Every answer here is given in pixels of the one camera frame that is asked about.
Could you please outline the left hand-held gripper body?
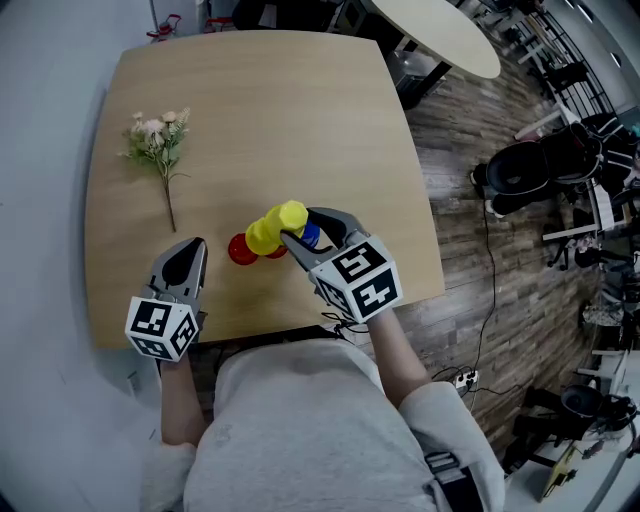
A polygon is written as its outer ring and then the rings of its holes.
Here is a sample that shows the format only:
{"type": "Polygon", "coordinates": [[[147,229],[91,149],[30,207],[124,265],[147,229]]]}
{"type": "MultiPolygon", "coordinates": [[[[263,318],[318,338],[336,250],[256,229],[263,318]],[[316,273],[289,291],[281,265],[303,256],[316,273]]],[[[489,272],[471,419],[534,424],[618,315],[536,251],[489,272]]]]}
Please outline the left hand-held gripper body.
{"type": "Polygon", "coordinates": [[[201,286],[176,290],[148,285],[131,299],[125,334],[143,356],[179,362],[199,340],[206,313],[201,310],[201,286]]]}

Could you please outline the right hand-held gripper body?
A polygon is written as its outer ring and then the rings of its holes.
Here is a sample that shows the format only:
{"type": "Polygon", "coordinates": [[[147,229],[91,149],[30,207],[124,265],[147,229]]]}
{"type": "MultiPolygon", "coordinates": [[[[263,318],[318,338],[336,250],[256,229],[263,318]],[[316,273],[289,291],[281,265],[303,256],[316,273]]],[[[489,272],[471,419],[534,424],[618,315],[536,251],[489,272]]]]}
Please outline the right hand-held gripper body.
{"type": "Polygon", "coordinates": [[[379,237],[354,230],[345,244],[308,255],[317,293],[350,320],[364,323],[403,298],[396,263],[379,237]]]}

